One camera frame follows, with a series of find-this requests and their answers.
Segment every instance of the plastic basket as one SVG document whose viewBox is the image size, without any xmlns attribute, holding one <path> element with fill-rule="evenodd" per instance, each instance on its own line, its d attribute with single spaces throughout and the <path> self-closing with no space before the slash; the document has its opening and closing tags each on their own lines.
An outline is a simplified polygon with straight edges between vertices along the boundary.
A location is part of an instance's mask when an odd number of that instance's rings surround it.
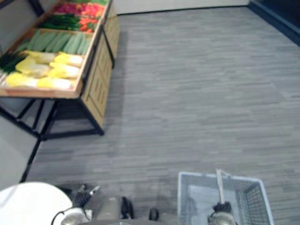
<svg viewBox="0 0 300 225">
<path fill-rule="evenodd" d="M 225 201 L 232 205 L 238 225 L 274 225 L 263 182 L 258 179 L 223 176 Z M 217 176 L 180 172 L 178 216 L 182 225 L 207 225 L 212 206 L 219 202 Z"/>
</svg>

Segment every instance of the green vegetable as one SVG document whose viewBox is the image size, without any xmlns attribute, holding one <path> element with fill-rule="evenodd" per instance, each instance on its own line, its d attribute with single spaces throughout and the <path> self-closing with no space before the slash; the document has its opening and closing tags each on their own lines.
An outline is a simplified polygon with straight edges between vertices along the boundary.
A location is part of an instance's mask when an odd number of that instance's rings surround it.
<svg viewBox="0 0 300 225">
<path fill-rule="evenodd" d="M 42 52 L 51 43 L 56 35 L 56 32 L 46 32 L 45 34 L 42 34 L 34 44 L 33 50 Z"/>
<path fill-rule="evenodd" d="M 35 34 L 33 35 L 33 37 L 31 38 L 28 46 L 27 46 L 27 49 L 28 50 L 32 50 L 33 46 L 34 46 L 34 43 L 36 42 L 36 40 L 38 39 L 38 37 L 41 35 L 41 31 L 38 30 L 35 32 Z"/>
<path fill-rule="evenodd" d="M 86 53 L 88 52 L 90 42 L 91 42 L 91 39 L 87 39 L 85 41 L 85 45 L 84 45 L 84 48 L 83 48 L 83 51 L 82 51 L 82 55 L 86 55 Z"/>
<path fill-rule="evenodd" d="M 85 45 L 85 35 L 82 34 L 81 43 L 79 45 L 79 48 L 77 49 L 77 55 L 82 55 L 83 54 L 84 45 Z"/>
<path fill-rule="evenodd" d="M 6 53 L 0 57 L 0 70 L 7 74 L 10 74 L 11 72 L 15 71 L 15 66 L 23 59 L 25 59 L 24 56 L 20 56 L 15 53 Z"/>
<path fill-rule="evenodd" d="M 69 52 L 69 48 L 70 48 L 72 42 L 74 41 L 74 39 L 75 39 L 75 35 L 71 35 L 71 38 L 69 39 L 69 41 L 67 42 L 66 46 L 63 49 L 64 53 L 68 53 Z"/>
<path fill-rule="evenodd" d="M 23 43 L 21 43 L 15 50 L 15 53 L 26 50 L 28 44 L 29 44 L 29 41 L 24 41 Z"/>
<path fill-rule="evenodd" d="M 46 47 L 45 52 L 51 53 L 55 44 L 60 40 L 64 33 L 60 32 L 56 37 L 51 41 L 51 43 Z"/>
<path fill-rule="evenodd" d="M 55 44 L 52 52 L 53 53 L 58 53 L 59 51 L 62 51 L 66 43 L 69 41 L 71 38 L 71 34 L 64 33 L 63 36 L 60 38 L 60 40 L 57 41 Z"/>
<path fill-rule="evenodd" d="M 84 34 L 79 33 L 75 35 L 74 41 L 72 42 L 72 44 L 70 45 L 70 48 L 68 50 L 69 54 L 76 54 L 77 50 L 80 46 L 81 40 L 83 38 Z"/>
</svg>

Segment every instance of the wooden display crate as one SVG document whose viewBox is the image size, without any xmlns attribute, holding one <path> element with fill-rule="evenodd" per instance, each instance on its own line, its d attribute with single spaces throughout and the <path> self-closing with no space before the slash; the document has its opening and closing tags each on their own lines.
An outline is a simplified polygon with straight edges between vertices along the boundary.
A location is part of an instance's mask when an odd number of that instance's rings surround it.
<svg viewBox="0 0 300 225">
<path fill-rule="evenodd" d="M 62 0 L 60 0 L 56 5 L 54 5 L 49 11 L 45 14 L 41 15 L 37 21 L 26 31 L 24 32 L 8 49 L 7 52 L 13 52 L 17 46 L 26 38 L 30 38 L 33 36 L 34 31 L 37 26 L 43 22 L 47 17 L 51 16 L 55 10 L 55 8 L 62 4 Z M 31 88 L 31 87 L 8 87 L 8 86 L 0 86 L 0 96 L 5 97 L 28 97 L 28 98 L 79 98 L 82 88 L 83 81 L 82 77 L 86 76 L 84 74 L 84 69 L 87 66 L 87 59 L 91 54 L 92 46 L 95 44 L 96 36 L 100 32 L 101 24 L 104 23 L 104 16 L 99 20 L 95 32 L 85 33 L 87 37 L 91 38 L 91 43 L 87 54 L 84 57 L 79 76 L 76 80 L 72 81 L 72 87 L 70 89 L 54 89 L 54 88 Z M 68 31 L 68 30 L 53 30 L 53 29 L 41 29 L 43 32 L 53 31 L 53 32 L 67 32 L 67 33 L 78 33 L 79 31 Z"/>
</svg>

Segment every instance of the black cable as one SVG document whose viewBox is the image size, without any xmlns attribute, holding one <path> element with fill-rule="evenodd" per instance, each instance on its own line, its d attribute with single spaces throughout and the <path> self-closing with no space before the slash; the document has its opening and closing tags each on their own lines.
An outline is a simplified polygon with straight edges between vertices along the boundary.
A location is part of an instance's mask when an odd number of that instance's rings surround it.
<svg viewBox="0 0 300 225">
<path fill-rule="evenodd" d="M 56 215 L 53 217 L 53 219 L 52 219 L 52 221 L 51 221 L 51 225 L 53 225 L 54 224 L 54 221 L 55 221 L 55 218 L 59 215 L 59 214 L 65 214 L 65 211 L 60 211 L 60 212 L 58 212 L 58 213 L 56 213 Z"/>
</svg>

